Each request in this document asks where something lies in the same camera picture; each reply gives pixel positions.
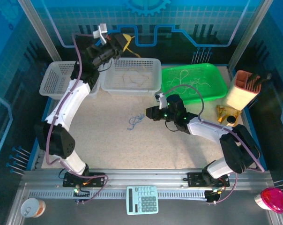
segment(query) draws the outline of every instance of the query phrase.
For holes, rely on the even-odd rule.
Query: light blue calculator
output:
[[[156,186],[128,186],[126,208],[128,215],[158,213]]]

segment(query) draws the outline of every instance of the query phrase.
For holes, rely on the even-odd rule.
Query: table surface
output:
[[[218,67],[227,86],[230,79],[226,67]],[[222,99],[205,102],[203,119],[217,120],[216,106]],[[90,168],[98,169],[176,169],[203,168],[223,157],[221,147],[203,137],[171,132],[164,121],[145,117],[133,130],[129,119],[145,109],[158,105],[153,97],[112,96],[100,90],[96,99],[86,98],[70,127],[76,141],[75,150]],[[201,103],[186,105],[188,112],[198,114]],[[42,168],[48,166],[45,159]]]

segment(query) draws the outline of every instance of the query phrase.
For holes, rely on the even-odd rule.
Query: green plastic tray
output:
[[[166,92],[180,84],[195,87],[204,101],[213,101],[227,94],[227,86],[216,66],[209,63],[187,65],[162,70],[162,91]],[[167,94],[179,94],[184,104],[201,101],[199,95],[191,88],[180,87]]]

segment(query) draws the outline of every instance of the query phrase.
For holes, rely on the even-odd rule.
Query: white plastic basket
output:
[[[52,62],[46,70],[42,83],[40,85],[39,93],[44,96],[49,96],[53,99],[61,99],[74,69],[75,61],[58,61]],[[89,97],[96,98],[100,87],[100,77],[103,76],[102,72],[91,90]]]
[[[147,58],[113,60],[101,87],[112,95],[154,96],[161,88],[161,63]]]

